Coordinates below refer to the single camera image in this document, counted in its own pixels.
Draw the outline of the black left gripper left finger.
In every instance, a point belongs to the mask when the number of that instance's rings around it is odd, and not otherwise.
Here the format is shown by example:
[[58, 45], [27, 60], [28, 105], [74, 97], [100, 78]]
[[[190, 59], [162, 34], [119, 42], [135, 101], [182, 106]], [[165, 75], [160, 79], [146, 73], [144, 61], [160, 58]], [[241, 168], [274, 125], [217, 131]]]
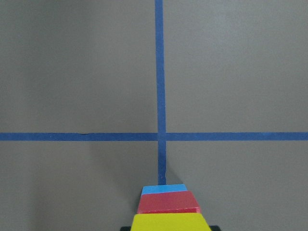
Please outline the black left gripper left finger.
[[123, 226], [120, 228], [120, 231], [131, 231], [131, 227], [130, 226]]

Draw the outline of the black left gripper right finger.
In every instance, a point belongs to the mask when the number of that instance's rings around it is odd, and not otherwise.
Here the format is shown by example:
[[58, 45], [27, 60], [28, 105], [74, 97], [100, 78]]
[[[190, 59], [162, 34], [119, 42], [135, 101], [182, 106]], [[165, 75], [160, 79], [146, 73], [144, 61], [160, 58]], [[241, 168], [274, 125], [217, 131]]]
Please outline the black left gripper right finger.
[[211, 231], [220, 231], [220, 227], [218, 225], [210, 225]]

